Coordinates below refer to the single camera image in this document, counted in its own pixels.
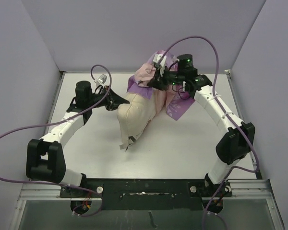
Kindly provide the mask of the cream pillow with bear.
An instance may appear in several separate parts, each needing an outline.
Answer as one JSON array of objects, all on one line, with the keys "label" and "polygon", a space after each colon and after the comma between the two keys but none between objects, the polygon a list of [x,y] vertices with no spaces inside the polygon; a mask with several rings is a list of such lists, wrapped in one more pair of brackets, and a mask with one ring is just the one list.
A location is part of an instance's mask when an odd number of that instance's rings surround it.
[{"label": "cream pillow with bear", "polygon": [[127,149],[142,135],[147,125],[162,110],[166,94],[153,90],[149,99],[139,93],[127,92],[125,99],[129,104],[121,104],[117,109],[117,119],[120,125],[120,149]]}]

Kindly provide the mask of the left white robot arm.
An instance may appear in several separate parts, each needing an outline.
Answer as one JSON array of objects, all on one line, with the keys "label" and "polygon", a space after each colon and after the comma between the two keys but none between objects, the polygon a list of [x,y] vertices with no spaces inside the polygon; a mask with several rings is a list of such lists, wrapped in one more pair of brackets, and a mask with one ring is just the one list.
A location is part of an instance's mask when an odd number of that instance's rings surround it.
[{"label": "left white robot arm", "polygon": [[109,86],[99,86],[98,89],[100,91],[96,93],[92,91],[90,82],[77,82],[75,97],[61,123],[40,139],[29,141],[26,160],[26,176],[29,179],[71,185],[71,191],[76,196],[86,195],[86,175],[67,168],[63,149],[76,131],[87,123],[94,108],[104,107],[114,111],[122,104],[129,104]]}]

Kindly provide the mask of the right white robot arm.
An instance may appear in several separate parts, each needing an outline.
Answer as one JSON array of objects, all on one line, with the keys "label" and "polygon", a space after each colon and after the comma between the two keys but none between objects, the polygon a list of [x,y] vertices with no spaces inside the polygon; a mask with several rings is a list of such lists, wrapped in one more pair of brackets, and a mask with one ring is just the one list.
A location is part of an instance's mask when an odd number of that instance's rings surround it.
[{"label": "right white robot arm", "polygon": [[251,152],[255,127],[236,116],[214,91],[213,83],[206,75],[200,75],[193,66],[192,55],[179,55],[172,65],[166,64],[167,56],[155,54],[153,66],[156,69],[148,86],[166,91],[171,86],[178,86],[178,91],[187,92],[212,118],[223,137],[216,145],[217,160],[207,174],[204,190],[210,196],[221,191],[221,182],[240,160]]}]

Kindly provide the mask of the pink pillowcase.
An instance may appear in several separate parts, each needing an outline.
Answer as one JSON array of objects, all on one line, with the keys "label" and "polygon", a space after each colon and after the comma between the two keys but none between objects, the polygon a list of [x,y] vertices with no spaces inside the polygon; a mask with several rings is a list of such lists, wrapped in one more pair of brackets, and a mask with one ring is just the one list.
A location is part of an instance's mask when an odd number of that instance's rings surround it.
[{"label": "pink pillowcase", "polygon": [[193,105],[195,100],[187,92],[183,92],[178,85],[170,86],[166,91],[147,86],[156,71],[153,67],[154,57],[155,55],[162,56],[164,52],[164,50],[155,52],[134,75],[129,77],[127,92],[139,94],[145,99],[154,97],[156,113],[165,108],[167,115],[177,121]]}]

